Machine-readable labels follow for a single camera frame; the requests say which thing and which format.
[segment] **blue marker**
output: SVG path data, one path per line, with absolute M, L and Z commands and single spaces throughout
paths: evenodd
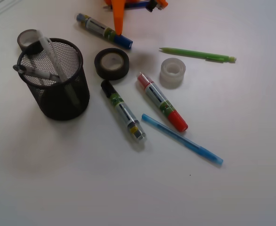
M 176 139 L 181 144 L 183 144 L 185 147 L 189 148 L 190 150 L 197 153 L 198 155 L 208 159 L 209 161 L 211 161 L 211 162 L 213 162 L 217 165 L 222 165 L 223 160 L 220 157 L 218 157 L 215 154 L 211 153 L 207 149 L 195 144 L 194 142 L 188 140 L 187 138 L 181 136 L 180 134 L 172 131 L 167 126 L 164 126 L 163 124 L 161 124 L 158 121 L 152 119 L 151 117 L 147 116 L 146 114 L 142 115 L 142 120 L 149 123 L 149 124 L 151 124 L 151 125 L 153 125 L 153 126 L 155 126 L 160 131 L 167 134 L 168 136 Z

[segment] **clear tape roll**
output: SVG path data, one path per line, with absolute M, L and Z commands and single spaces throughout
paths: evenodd
M 177 58 L 169 58 L 161 65 L 160 77 L 166 82 L 181 82 L 186 71 L 185 64 Z

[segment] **pen holder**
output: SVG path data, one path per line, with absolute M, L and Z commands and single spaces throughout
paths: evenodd
M 89 103 L 89 89 L 83 70 L 83 59 L 80 50 L 63 39 L 51 39 L 60 64 L 68 78 L 64 82 L 35 78 L 20 74 L 27 84 L 42 112 L 54 120 L 70 120 L 85 111 Z M 20 55 L 17 65 L 24 65 L 53 74 L 57 74 L 46 52 L 31 55 L 41 48 L 40 42 L 28 46 Z

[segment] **green label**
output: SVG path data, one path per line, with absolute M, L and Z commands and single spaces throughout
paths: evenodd
M 171 105 L 171 103 L 167 100 L 164 101 L 161 105 L 160 105 L 160 110 L 161 112 L 165 115 L 165 117 L 168 117 L 170 115 L 170 113 L 172 113 L 173 111 L 175 111 L 175 108 L 173 107 L 173 105 Z
M 120 102 L 123 102 L 123 99 L 120 97 L 120 95 L 118 93 L 113 93 L 110 96 L 110 101 L 111 101 L 112 105 L 114 107 L 116 107 L 116 105 L 118 105 Z
M 105 31 L 105 38 L 106 39 L 109 39 L 110 41 L 114 41 L 114 37 L 116 35 L 116 32 L 113 31 L 111 28 L 107 28 L 106 31 Z

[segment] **black tape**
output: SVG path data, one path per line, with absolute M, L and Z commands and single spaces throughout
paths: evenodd
M 26 31 L 23 31 L 22 33 L 20 33 L 16 41 L 17 41 L 19 47 L 21 48 L 21 50 L 25 51 L 25 49 L 27 49 L 27 47 L 29 47 L 32 43 L 38 42 L 39 38 L 36 33 L 36 30 L 30 29 L 30 30 L 26 30 Z M 37 45 L 34 45 L 34 47 L 31 46 L 27 50 L 27 54 L 29 54 L 29 55 L 37 54 L 42 51 L 43 51 L 42 45 L 37 44 Z
M 123 63 L 119 68 L 110 70 L 110 69 L 105 68 L 101 64 L 102 58 L 109 53 L 118 54 L 123 59 Z M 100 51 L 96 55 L 95 60 L 94 60 L 94 65 L 95 65 L 97 74 L 101 78 L 109 80 L 109 81 L 113 81 L 113 80 L 122 79 L 124 76 L 127 75 L 127 73 L 129 72 L 129 69 L 130 69 L 130 60 L 129 60 L 128 55 L 125 52 L 123 52 L 122 50 L 120 50 L 118 48 L 106 48 L 106 49 Z

